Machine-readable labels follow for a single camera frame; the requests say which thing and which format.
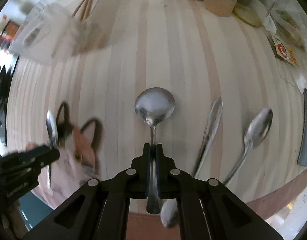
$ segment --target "wooden table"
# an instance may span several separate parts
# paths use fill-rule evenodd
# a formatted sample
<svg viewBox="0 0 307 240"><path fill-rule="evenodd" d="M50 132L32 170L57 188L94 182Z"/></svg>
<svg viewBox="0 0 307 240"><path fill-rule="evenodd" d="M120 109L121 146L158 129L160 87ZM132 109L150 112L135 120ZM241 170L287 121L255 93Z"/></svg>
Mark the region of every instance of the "wooden table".
<svg viewBox="0 0 307 240"><path fill-rule="evenodd" d="M296 163L303 95L281 77L291 75L290 67L277 61L262 29L234 16L217 17L193 0L99 0L90 20L105 33L101 49L52 66L20 57L7 109L10 150L48 141L47 110L56 112L66 100L73 123L92 116L102 121L100 177L112 178L150 140L149 127L134 111L136 97L162 87L174 95L176 107L158 125L156 139L178 168L193 169L212 103L221 96L221 123L199 179L221 181L229 174L243 152L246 127L268 106L270 133L229 189L250 202L306 169ZM303 73L307 88L307 72L295 71ZM131 210L144 212L145 204L134 202Z"/></svg>

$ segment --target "cat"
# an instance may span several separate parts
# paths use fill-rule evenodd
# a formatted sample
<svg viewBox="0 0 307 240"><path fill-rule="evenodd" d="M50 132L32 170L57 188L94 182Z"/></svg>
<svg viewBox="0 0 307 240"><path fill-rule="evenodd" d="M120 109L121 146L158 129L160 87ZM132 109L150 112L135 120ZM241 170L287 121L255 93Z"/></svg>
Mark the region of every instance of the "cat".
<svg viewBox="0 0 307 240"><path fill-rule="evenodd" d="M80 129L70 122L68 103L62 102L56 117L60 157L52 163L51 188L47 188L47 169L38 177L39 185L32 192L55 209L89 179L99 176L97 152L102 125L89 119ZM28 143L26 149L36 145Z"/></svg>

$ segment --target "metal spoon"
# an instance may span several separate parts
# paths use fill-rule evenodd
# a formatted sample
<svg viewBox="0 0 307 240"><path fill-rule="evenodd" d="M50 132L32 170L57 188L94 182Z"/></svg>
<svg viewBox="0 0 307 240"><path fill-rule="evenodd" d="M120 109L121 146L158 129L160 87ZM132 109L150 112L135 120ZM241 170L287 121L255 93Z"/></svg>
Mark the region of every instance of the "metal spoon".
<svg viewBox="0 0 307 240"><path fill-rule="evenodd" d="M135 111L140 119L146 122L151 131L150 178L147 212L160 213L158 203L157 173L156 173L156 126L168 118L175 109L175 99L163 88L149 88L143 91L135 101Z"/></svg>
<svg viewBox="0 0 307 240"><path fill-rule="evenodd" d="M58 143L58 132L55 118L50 110L47 112L46 118L47 132L50 141L50 148L53 149ZM52 167L51 164L47 166L47 188L50 189L52 184Z"/></svg>
<svg viewBox="0 0 307 240"><path fill-rule="evenodd" d="M207 125L203 134L202 144L199 149L199 154L191 173L193 178L197 178L201 170L209 150L215 138L222 115L222 100L217 98L211 108ZM160 220L165 228L173 228L179 224L179 214L177 208L177 200L168 199L161 208Z"/></svg>
<svg viewBox="0 0 307 240"><path fill-rule="evenodd" d="M272 124L272 110L271 108L264 108L262 109L259 114L251 121L249 127L246 130L244 144L245 144L245 151L237 162L236 166L231 170L228 177L225 179L223 184L228 186L232 179L237 174L238 170L241 168L243 163L246 160L247 153L259 146L262 141L266 138L270 127Z"/></svg>

